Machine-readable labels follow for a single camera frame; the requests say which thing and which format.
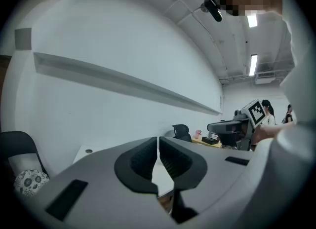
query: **air conditioner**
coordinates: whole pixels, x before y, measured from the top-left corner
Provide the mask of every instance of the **air conditioner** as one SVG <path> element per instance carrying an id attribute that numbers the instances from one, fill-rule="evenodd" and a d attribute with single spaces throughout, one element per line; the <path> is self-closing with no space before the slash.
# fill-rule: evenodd
<path id="1" fill-rule="evenodd" d="M 256 74 L 255 83 L 256 84 L 265 84 L 271 83 L 276 79 L 276 73 L 269 71 L 269 72 L 261 72 Z"/>

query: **decorative pillow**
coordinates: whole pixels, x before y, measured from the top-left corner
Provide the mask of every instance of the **decorative pillow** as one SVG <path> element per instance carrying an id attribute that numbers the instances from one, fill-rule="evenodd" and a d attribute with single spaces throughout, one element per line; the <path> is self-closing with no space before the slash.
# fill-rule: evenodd
<path id="1" fill-rule="evenodd" d="M 49 181 L 49 177 L 38 170 L 26 170 L 20 173 L 14 181 L 14 188 L 21 194 L 31 197 Z"/>

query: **wooden table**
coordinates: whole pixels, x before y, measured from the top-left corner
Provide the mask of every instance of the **wooden table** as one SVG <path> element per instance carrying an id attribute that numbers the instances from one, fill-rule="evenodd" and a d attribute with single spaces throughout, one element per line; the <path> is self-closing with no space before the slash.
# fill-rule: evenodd
<path id="1" fill-rule="evenodd" d="M 210 145 L 210 144 L 208 144 L 202 140 L 196 139 L 196 138 L 191 138 L 191 139 L 192 139 L 192 143 L 195 143 L 195 144 L 200 144 L 200 145 L 204 145 L 207 147 L 214 147 L 214 148 L 221 148 L 222 147 L 222 143 L 220 141 L 217 144 Z"/>

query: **fluorescent light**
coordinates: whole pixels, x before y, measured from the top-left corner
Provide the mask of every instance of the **fluorescent light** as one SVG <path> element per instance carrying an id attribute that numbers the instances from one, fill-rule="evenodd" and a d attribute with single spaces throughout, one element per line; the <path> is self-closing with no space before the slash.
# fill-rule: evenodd
<path id="1" fill-rule="evenodd" d="M 257 60 L 258 60 L 257 54 L 251 56 L 251 66 L 250 66 L 249 76 L 255 75 L 255 71 L 256 71 L 256 67 L 257 67 Z"/>
<path id="2" fill-rule="evenodd" d="M 249 27 L 257 26 L 257 16 L 256 16 L 256 14 L 247 16 L 247 18 L 248 18 Z"/>

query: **chair backrest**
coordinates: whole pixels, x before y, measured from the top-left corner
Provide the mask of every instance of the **chair backrest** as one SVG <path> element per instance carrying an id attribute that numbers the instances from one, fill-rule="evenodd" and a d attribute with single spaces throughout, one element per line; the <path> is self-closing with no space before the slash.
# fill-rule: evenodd
<path id="1" fill-rule="evenodd" d="M 172 127 L 174 128 L 174 134 L 176 139 L 192 142 L 191 136 L 189 134 L 189 128 L 186 125 L 175 124 Z"/>
<path id="2" fill-rule="evenodd" d="M 38 154 L 33 139 L 25 132 L 2 132 L 0 133 L 0 160 L 6 160 L 12 156 L 36 153 L 42 171 L 47 174 Z"/>

